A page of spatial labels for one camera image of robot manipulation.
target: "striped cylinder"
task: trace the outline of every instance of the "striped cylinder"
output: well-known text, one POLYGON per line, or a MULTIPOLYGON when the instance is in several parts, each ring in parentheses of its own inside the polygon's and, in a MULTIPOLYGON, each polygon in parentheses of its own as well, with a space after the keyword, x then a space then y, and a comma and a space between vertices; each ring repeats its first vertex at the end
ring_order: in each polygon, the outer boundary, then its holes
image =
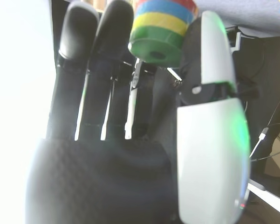
POLYGON ((131 53, 147 63, 178 67, 183 38, 196 19, 192 0, 138 0, 130 34, 131 53))

